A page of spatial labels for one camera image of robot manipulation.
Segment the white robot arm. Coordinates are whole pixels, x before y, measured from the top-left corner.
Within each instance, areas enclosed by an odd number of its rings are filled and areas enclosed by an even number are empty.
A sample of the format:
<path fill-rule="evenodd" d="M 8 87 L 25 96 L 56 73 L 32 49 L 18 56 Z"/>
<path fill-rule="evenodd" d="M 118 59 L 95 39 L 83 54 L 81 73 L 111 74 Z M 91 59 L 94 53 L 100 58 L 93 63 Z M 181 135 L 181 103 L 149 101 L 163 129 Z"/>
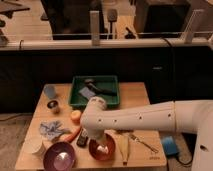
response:
<path fill-rule="evenodd" d="M 169 101 L 121 110 L 107 110 L 92 97 L 81 116 L 91 139 L 105 130 L 158 130 L 197 135 L 191 171 L 213 171 L 213 100 Z"/>

